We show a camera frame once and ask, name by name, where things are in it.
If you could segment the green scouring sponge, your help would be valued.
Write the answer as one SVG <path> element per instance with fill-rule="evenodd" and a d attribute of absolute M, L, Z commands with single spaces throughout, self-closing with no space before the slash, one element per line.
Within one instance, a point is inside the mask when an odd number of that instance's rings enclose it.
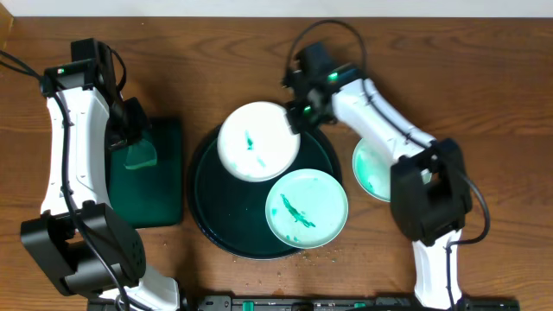
<path fill-rule="evenodd" d="M 124 166 L 129 170 L 152 167 L 157 164 L 155 146 L 146 139 L 142 139 L 127 148 Z"/>

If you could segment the white plate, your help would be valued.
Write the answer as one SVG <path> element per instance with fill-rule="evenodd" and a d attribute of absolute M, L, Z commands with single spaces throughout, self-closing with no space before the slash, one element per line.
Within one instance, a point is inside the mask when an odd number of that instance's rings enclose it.
<path fill-rule="evenodd" d="M 335 239 L 346 224 L 348 211 L 341 184 L 312 168 L 284 175 L 272 186 L 265 203 L 272 233 L 298 249 L 318 248 Z"/>
<path fill-rule="evenodd" d="M 217 151 L 223 167 L 241 181 L 271 180 L 288 169 L 299 153 L 295 134 L 278 104 L 257 101 L 232 112 L 219 129 Z"/>
<path fill-rule="evenodd" d="M 391 167 L 401 156 L 412 157 L 423 148 L 403 138 L 391 138 L 380 144 L 361 139 L 353 152 L 353 172 L 357 182 L 372 197 L 391 199 Z"/>

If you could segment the white plate bottom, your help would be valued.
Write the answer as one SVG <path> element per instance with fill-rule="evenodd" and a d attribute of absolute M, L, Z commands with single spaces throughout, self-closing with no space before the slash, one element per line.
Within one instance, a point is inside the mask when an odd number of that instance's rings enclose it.
<path fill-rule="evenodd" d="M 346 224 L 348 211 L 341 184 L 312 168 L 284 175 L 272 186 L 265 203 L 272 233 L 298 249 L 318 248 L 335 239 Z"/>

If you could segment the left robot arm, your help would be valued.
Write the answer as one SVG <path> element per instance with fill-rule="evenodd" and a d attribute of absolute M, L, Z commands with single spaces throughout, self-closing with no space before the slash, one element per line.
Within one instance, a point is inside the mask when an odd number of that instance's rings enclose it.
<path fill-rule="evenodd" d="M 52 122 L 50 177 L 41 216 L 21 225 L 22 243 L 62 295 L 113 303 L 116 310 L 177 310 L 178 283 L 147 265 L 139 233 L 112 208 L 106 181 L 111 124 L 122 146 L 141 125 L 119 112 L 124 102 L 112 59 L 88 57 L 40 78 Z"/>

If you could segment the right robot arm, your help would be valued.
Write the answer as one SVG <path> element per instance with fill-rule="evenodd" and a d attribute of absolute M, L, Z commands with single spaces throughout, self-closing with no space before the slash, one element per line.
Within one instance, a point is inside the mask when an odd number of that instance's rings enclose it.
<path fill-rule="evenodd" d="M 456 252 L 472 209 L 459 145 L 407 121 L 354 65 L 287 67 L 283 86 L 294 96 L 287 107 L 294 130 L 342 122 L 381 158 L 392 217 L 413 245 L 415 296 L 426 308 L 454 309 Z"/>

